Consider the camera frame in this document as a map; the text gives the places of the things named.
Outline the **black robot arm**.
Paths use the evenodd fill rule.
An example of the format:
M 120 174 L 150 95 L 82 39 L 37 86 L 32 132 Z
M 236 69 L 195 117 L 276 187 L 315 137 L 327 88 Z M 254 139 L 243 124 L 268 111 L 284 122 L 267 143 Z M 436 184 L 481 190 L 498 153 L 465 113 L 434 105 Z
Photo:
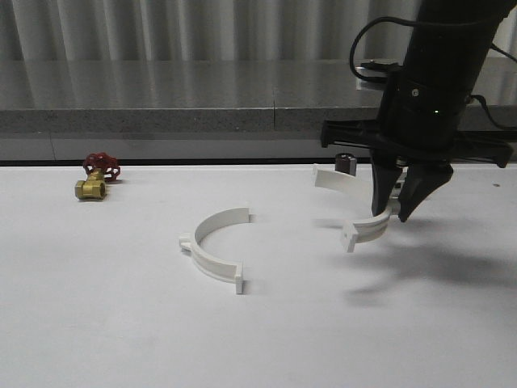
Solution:
M 373 120 L 328 120 L 321 143 L 362 146 L 370 153 L 372 214 L 388 206 L 403 180 L 401 221 L 452 177 L 451 162 L 482 158 L 505 167 L 513 150 L 503 136 L 462 131 L 461 117 L 475 99 L 473 88 L 499 24 L 513 1 L 424 1 L 402 63 L 382 65 L 368 82 L 384 94 Z

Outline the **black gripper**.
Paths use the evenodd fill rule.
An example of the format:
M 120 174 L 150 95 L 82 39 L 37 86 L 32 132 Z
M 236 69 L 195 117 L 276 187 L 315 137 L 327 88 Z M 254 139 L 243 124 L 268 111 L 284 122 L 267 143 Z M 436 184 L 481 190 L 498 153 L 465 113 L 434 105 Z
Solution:
M 434 88 L 405 78 L 388 76 L 379 112 L 374 120 L 326 120 L 321 145 L 370 149 L 373 194 L 372 215 L 383 213 L 400 177 L 397 157 L 438 162 L 455 158 L 483 158 L 504 168 L 512 147 L 495 135 L 460 131 L 461 117 L 470 100 L 467 91 Z M 448 162 L 409 166 L 398 197 L 398 217 L 405 222 L 436 189 L 452 177 Z

